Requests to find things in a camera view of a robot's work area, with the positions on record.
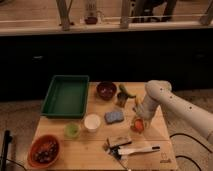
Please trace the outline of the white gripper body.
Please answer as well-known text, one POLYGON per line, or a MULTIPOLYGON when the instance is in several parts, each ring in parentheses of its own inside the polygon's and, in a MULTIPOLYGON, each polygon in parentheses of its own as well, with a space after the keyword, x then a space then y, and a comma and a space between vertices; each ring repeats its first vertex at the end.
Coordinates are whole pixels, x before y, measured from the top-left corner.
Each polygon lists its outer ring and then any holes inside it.
POLYGON ((134 124, 134 121, 137 119, 141 119, 143 121, 144 131, 148 129, 150 127, 150 124, 153 118, 150 112, 146 111, 141 104, 139 104, 137 107, 134 106, 133 111, 135 112, 135 116, 133 117, 133 120, 132 120, 132 129, 134 130, 133 124, 134 124))

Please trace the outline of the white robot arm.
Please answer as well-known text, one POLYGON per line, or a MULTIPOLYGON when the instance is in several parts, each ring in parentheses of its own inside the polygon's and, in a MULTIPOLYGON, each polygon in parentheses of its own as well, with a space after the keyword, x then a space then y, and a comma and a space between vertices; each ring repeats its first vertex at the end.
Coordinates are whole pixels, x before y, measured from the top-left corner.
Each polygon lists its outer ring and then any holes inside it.
POLYGON ((151 121, 159 105, 188 122, 203 138, 213 145, 213 114, 172 93, 168 81, 151 80, 145 84, 143 100, 135 99, 133 111, 145 121, 151 121))

